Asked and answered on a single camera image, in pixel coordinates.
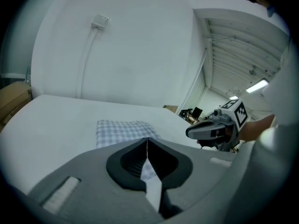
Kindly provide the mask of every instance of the person's arm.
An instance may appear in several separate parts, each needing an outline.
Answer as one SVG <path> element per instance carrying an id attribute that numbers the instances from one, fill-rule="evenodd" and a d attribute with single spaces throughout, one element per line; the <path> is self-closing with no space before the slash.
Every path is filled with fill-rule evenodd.
<path id="1" fill-rule="evenodd" d="M 263 119 L 245 123 L 240 130 L 239 139 L 244 141 L 256 140 L 264 130 L 271 126 L 274 117 L 272 114 Z"/>

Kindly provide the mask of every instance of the checkered cloth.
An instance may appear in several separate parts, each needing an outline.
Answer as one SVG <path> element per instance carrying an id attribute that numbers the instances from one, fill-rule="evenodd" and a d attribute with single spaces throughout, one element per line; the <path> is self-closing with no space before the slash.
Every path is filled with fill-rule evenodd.
<path id="1" fill-rule="evenodd" d="M 99 120 L 96 135 L 97 148 L 147 137 L 161 138 L 150 124 L 143 121 Z M 156 173 L 147 159 L 142 168 L 140 179 L 145 182 L 154 176 Z"/>

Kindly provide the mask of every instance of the ceiling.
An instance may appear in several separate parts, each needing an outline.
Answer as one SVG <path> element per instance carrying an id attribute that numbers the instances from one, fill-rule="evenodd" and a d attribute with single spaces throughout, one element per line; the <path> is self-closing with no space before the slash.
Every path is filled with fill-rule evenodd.
<path id="1" fill-rule="evenodd" d="M 241 97 L 256 119 L 271 114 L 261 91 L 248 94 L 246 89 L 261 79 L 271 81 L 280 69 L 280 57 L 288 35 L 250 14 L 216 9 L 196 12 L 206 38 L 209 62 L 204 66 L 206 85 L 229 98 Z"/>

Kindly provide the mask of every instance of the white wall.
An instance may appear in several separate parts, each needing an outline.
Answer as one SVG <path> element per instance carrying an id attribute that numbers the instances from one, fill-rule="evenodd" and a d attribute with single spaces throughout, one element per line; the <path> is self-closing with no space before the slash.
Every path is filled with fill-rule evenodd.
<path id="1" fill-rule="evenodd" d="M 204 50 L 193 10 L 183 0 L 67 0 L 51 18 L 52 27 L 40 27 L 32 60 L 33 89 L 76 96 L 79 61 L 97 13 L 110 20 L 89 51 L 82 98 L 180 105 Z M 39 39 L 45 33 L 48 38 Z"/>
<path id="2" fill-rule="evenodd" d="M 182 109 L 183 110 L 194 109 L 197 105 L 197 102 L 198 102 L 204 88 L 205 88 L 205 80 L 204 80 L 203 72 L 201 70 L 201 72 L 195 82 L 194 88 L 192 89 L 192 91 Z"/>
<path id="3" fill-rule="evenodd" d="M 202 109 L 202 114 L 200 116 L 204 117 L 211 113 L 214 109 L 219 108 L 220 105 L 224 105 L 228 101 L 228 98 L 208 89 L 204 98 L 196 106 Z"/>
<path id="4" fill-rule="evenodd" d="M 52 2 L 27 0 L 14 16 L 1 48 L 1 73 L 26 73 L 38 29 Z"/>

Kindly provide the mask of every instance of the fluorescent light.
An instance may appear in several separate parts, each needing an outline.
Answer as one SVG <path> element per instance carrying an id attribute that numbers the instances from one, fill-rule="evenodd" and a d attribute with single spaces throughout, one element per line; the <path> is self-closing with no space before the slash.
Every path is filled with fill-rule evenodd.
<path id="1" fill-rule="evenodd" d="M 253 85 L 250 88 L 248 88 L 246 91 L 248 93 L 251 93 L 251 92 L 256 91 L 256 90 L 258 90 L 258 89 L 260 89 L 260 88 L 262 88 L 262 87 L 264 87 L 264 86 L 266 86 L 268 84 L 269 84 L 268 81 L 266 81 L 266 80 L 263 79 L 259 83 L 256 83 L 255 85 Z"/>

